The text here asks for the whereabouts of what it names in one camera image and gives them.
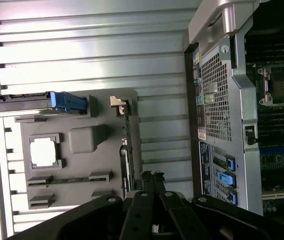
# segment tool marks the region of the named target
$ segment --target printed label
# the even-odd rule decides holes
[[[201,157],[202,193],[205,195],[211,195],[209,145],[204,142],[200,142],[199,145],[200,145],[200,157]]]
[[[204,94],[200,93],[199,96],[196,96],[196,105],[200,106],[204,104]]]
[[[200,53],[195,55],[195,63],[198,64],[200,62]]]
[[[198,132],[198,138],[201,140],[206,140],[206,128],[199,126],[197,129]]]

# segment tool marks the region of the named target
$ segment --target perforated metal grille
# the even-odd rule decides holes
[[[217,179],[214,179],[214,185],[218,189],[220,189],[225,195],[229,194],[229,191],[228,191],[227,187],[224,184],[220,183]]]
[[[202,108],[200,106],[196,107],[196,112],[197,112],[197,124],[198,126],[202,126]]]
[[[228,200],[227,200],[227,198],[225,198],[224,196],[222,196],[222,194],[220,194],[219,192],[215,192],[215,197],[217,198],[217,199],[220,199],[220,200],[222,200],[222,201],[224,201],[224,202],[229,202]]]
[[[202,66],[206,135],[231,141],[227,69],[216,54]]]
[[[225,156],[227,155],[227,152],[219,147],[216,147],[216,146],[212,146],[212,150],[213,152],[217,153],[217,154],[220,154],[222,156]]]
[[[216,167],[213,166],[213,174],[217,176],[217,174],[220,172]]]

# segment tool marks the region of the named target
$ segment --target blue latch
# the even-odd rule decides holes
[[[235,171],[235,158],[231,156],[225,156],[226,157],[226,164],[227,168],[231,171]]]
[[[219,172],[217,177],[219,182],[235,187],[236,183],[234,175],[225,171],[225,172]]]
[[[68,113],[71,110],[79,110],[87,114],[88,102],[85,97],[78,97],[68,92],[51,91],[52,108],[62,108]]]
[[[229,192],[228,199],[230,200],[230,202],[232,204],[237,205],[237,193],[236,193],[236,191],[231,190]]]

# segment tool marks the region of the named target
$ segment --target white connector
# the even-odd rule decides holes
[[[264,191],[262,200],[284,199],[284,191]]]

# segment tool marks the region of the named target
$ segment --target motherboard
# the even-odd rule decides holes
[[[263,213],[284,214],[284,63],[246,67],[256,87]]]

